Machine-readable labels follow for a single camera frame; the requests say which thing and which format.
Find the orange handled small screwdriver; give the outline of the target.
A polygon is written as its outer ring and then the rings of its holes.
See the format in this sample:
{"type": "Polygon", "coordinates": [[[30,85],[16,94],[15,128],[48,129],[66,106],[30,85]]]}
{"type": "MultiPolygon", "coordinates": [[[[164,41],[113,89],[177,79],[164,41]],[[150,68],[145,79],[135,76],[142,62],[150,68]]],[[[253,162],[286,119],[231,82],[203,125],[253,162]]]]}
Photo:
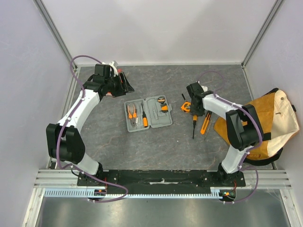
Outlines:
{"type": "Polygon", "coordinates": [[[197,122],[198,116],[193,115],[193,134],[192,134],[192,139],[194,139],[195,136],[195,128],[196,128],[196,122],[197,122]]]}

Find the orange utility knife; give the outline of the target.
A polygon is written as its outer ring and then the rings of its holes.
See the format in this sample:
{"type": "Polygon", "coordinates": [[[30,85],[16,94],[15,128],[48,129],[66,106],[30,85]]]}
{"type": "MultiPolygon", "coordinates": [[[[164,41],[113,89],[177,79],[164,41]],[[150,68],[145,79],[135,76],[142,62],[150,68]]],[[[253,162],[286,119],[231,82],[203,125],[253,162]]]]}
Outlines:
{"type": "Polygon", "coordinates": [[[211,116],[212,116],[212,112],[211,112],[211,111],[208,111],[208,112],[206,113],[206,116],[205,116],[203,125],[202,125],[201,130],[200,130],[200,133],[201,133],[202,135],[206,135],[208,125],[210,124],[211,116]]]}

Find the orange pliers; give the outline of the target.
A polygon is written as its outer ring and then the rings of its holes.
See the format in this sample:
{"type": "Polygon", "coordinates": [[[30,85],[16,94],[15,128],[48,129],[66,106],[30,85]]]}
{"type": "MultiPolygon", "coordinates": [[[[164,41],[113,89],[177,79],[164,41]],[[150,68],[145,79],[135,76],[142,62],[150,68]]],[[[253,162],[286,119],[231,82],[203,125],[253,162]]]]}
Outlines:
{"type": "Polygon", "coordinates": [[[128,120],[130,121],[130,125],[133,128],[137,128],[139,118],[137,115],[137,108],[135,103],[129,103],[126,109],[127,109],[127,115],[128,115],[128,120]]]}

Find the grey plastic tool case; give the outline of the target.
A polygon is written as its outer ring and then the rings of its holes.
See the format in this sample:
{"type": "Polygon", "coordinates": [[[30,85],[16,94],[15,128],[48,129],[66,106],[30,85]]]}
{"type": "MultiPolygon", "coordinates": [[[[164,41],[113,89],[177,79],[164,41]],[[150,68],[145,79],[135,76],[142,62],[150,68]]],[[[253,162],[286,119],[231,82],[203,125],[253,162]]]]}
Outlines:
{"type": "Polygon", "coordinates": [[[149,128],[156,129],[156,128],[162,128],[162,127],[170,126],[173,123],[172,117],[171,117],[171,110],[172,110],[172,107],[168,103],[168,100],[167,100],[165,95],[151,96],[151,97],[148,97],[146,99],[141,98],[141,99],[126,101],[126,102],[124,102],[124,111],[125,111],[125,117],[126,117],[127,131],[128,132],[138,132],[138,131],[147,130],[149,128]],[[157,101],[158,97],[160,97],[160,96],[164,96],[165,99],[166,99],[165,103],[168,106],[168,112],[167,113],[161,112],[160,103],[157,101]],[[135,103],[136,108],[137,108],[137,115],[138,115],[138,118],[139,118],[137,128],[133,128],[130,125],[130,121],[128,120],[128,115],[127,115],[127,109],[126,108],[127,108],[127,105],[129,103],[135,103]],[[148,127],[147,128],[145,128],[143,126],[143,113],[142,113],[142,105],[141,104],[143,104],[144,111],[145,111],[146,116],[147,116],[147,120],[148,120],[148,127]]]}

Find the orange handled large screwdriver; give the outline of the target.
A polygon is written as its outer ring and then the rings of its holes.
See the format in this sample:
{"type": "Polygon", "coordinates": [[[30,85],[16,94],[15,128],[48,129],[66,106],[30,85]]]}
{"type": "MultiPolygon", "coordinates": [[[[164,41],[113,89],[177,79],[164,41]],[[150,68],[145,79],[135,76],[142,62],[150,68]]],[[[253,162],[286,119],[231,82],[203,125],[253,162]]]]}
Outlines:
{"type": "Polygon", "coordinates": [[[143,126],[144,126],[145,128],[147,128],[147,127],[148,127],[147,116],[146,116],[146,113],[145,113],[145,111],[144,111],[143,104],[141,104],[141,105],[142,105],[142,113],[143,113],[143,126]]]}

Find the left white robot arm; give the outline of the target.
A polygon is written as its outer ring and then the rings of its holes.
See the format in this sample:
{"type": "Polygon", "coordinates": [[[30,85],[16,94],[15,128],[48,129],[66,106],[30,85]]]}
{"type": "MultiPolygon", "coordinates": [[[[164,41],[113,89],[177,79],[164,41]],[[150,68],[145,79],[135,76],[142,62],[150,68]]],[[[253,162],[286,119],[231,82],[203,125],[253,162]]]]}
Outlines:
{"type": "Polygon", "coordinates": [[[118,97],[133,91],[121,70],[113,76],[105,73],[89,77],[67,114],[58,123],[46,127],[49,156],[56,159],[60,169],[73,167],[87,173],[88,181],[93,185],[103,183],[102,165],[86,154],[80,132],[91,111],[103,97],[108,94],[118,97]]]}

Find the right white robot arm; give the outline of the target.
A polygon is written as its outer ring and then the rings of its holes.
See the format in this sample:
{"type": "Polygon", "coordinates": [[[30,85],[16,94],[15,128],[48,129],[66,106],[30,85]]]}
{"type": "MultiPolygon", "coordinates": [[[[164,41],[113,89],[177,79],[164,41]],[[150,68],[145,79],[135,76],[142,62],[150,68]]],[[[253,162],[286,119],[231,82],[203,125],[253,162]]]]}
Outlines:
{"type": "Polygon", "coordinates": [[[226,121],[230,147],[218,166],[217,181],[228,186],[234,174],[241,170],[242,163],[250,151],[261,145],[263,130],[252,105],[238,105],[225,100],[212,91],[188,91],[191,98],[190,112],[202,116],[210,111],[226,121]]]}

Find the tan canvas tool bag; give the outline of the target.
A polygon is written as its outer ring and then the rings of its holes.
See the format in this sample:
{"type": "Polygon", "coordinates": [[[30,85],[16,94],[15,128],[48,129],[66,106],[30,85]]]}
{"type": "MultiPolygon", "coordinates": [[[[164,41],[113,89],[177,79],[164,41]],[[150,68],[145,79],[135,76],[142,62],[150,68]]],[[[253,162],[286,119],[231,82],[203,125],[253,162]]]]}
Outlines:
{"type": "MultiPolygon", "coordinates": [[[[299,131],[295,109],[286,93],[278,88],[246,105],[255,107],[263,139],[261,145],[252,149],[243,163],[266,166],[279,159],[284,145],[299,131]]],[[[230,145],[225,119],[219,117],[214,129],[230,145]]]]}

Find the orange tape measure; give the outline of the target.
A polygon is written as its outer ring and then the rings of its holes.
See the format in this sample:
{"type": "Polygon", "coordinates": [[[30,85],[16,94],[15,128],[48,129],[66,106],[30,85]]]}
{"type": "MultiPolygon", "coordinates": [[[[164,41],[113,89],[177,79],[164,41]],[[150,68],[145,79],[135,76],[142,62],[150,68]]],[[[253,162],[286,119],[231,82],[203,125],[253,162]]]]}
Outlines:
{"type": "Polygon", "coordinates": [[[184,111],[185,113],[189,113],[190,112],[191,103],[186,100],[184,94],[181,94],[181,95],[182,95],[182,97],[184,99],[184,103],[181,106],[181,110],[184,111]]]}

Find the orange red cardboard box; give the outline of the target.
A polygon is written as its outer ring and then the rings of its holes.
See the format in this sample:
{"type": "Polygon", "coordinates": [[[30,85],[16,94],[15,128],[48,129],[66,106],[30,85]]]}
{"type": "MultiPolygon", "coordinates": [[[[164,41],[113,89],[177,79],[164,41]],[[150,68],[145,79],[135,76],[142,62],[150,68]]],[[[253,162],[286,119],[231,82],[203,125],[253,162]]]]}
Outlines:
{"type": "Polygon", "coordinates": [[[108,94],[113,97],[122,96],[124,94],[124,89],[122,87],[122,80],[120,73],[122,72],[121,69],[118,69],[118,76],[112,77],[107,81],[108,85],[108,94]]]}

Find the hex key set orange holder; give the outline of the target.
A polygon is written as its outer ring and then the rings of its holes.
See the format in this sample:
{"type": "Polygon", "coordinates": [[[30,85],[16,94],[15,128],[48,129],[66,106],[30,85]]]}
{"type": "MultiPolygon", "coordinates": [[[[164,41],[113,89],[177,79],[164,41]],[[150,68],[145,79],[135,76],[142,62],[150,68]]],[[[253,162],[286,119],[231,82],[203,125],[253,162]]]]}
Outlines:
{"type": "Polygon", "coordinates": [[[161,103],[160,107],[161,107],[161,112],[163,112],[163,113],[167,113],[168,112],[168,106],[167,106],[167,104],[165,102],[161,103]]]}

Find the black electrical tape roll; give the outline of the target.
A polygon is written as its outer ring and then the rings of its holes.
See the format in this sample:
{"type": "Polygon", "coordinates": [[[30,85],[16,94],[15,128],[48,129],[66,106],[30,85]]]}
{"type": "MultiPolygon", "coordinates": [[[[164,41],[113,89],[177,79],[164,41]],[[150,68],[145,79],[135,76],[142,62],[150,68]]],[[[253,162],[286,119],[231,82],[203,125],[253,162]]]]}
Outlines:
{"type": "Polygon", "coordinates": [[[165,99],[164,96],[160,96],[160,97],[158,97],[157,101],[158,101],[159,103],[163,104],[163,103],[165,103],[166,99],[165,99]]]}

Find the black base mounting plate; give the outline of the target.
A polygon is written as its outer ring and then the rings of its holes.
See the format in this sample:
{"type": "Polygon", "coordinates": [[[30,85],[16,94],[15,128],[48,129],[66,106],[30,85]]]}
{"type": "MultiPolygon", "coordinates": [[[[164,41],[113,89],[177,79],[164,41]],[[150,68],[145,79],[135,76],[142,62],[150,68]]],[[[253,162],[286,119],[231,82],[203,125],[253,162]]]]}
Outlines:
{"type": "Polygon", "coordinates": [[[124,186],[128,192],[210,192],[211,187],[246,186],[244,174],[223,179],[207,170],[105,170],[101,179],[124,186]]]}

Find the aluminium frame rail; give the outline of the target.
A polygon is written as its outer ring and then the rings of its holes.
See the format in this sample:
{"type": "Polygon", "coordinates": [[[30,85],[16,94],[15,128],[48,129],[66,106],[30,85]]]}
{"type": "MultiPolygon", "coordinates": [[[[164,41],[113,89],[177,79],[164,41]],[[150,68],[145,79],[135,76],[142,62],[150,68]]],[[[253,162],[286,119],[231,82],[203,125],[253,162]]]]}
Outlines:
{"type": "MultiPolygon", "coordinates": [[[[290,189],[291,183],[285,170],[245,170],[232,179],[220,181],[216,171],[212,170],[104,170],[102,180],[127,186],[131,183],[147,185],[189,184],[196,187],[252,189],[290,189]]],[[[46,169],[39,170],[35,187],[79,186],[80,174],[77,171],[46,169]]]]}

